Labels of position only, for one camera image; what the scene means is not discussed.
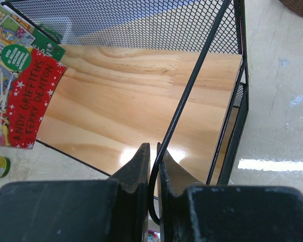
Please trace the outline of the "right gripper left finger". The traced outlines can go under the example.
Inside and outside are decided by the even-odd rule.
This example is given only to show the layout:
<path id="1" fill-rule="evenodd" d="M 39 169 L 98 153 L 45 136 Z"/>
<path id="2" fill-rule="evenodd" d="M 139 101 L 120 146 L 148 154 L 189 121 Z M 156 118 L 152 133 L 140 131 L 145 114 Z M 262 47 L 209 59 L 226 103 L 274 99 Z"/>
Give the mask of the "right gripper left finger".
<path id="1" fill-rule="evenodd" d="M 150 145 L 105 180 L 0 188 L 0 241 L 147 241 Z"/>

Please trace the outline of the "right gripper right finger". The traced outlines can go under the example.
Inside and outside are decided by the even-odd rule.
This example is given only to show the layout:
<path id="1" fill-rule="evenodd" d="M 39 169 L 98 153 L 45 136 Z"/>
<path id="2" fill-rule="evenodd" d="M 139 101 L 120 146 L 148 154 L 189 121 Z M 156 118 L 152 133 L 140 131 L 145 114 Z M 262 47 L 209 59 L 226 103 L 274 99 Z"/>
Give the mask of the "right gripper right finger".
<path id="1" fill-rule="evenodd" d="M 283 186 L 207 186 L 164 154 L 162 241 L 303 241 L 303 194 Z"/>

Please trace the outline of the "black wire wooden shelf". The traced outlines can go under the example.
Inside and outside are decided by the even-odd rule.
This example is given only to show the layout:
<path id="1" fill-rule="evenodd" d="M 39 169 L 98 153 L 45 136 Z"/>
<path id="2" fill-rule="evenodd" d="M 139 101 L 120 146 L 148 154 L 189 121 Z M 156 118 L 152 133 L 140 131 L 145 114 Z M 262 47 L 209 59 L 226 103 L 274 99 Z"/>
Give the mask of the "black wire wooden shelf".
<path id="1" fill-rule="evenodd" d="M 67 66 L 35 146 L 100 173 L 140 144 L 157 155 L 190 77 L 195 82 L 169 141 L 201 183 L 226 184 L 248 111 L 244 1 L 5 1 L 59 36 Z"/>

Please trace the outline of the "red treehouse book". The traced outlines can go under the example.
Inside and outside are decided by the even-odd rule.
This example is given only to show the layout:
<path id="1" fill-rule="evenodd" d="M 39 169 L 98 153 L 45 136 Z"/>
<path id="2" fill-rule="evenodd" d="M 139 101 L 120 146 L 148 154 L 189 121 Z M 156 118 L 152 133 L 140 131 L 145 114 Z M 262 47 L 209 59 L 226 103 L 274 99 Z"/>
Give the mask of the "red treehouse book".
<path id="1" fill-rule="evenodd" d="M 31 149 L 66 66 L 32 49 L 30 64 L 11 82 L 8 95 L 8 146 Z"/>

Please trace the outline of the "green 104-storey treehouse book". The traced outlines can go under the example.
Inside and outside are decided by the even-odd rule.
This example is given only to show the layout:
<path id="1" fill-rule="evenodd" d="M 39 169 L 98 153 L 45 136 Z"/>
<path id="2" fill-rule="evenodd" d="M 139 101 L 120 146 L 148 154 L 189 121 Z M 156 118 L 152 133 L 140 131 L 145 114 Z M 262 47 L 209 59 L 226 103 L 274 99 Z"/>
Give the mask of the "green 104-storey treehouse book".
<path id="1" fill-rule="evenodd" d="M 0 146 L 8 146 L 8 95 L 11 82 L 30 64 L 30 51 L 37 49 L 61 63 L 65 50 L 0 5 Z"/>

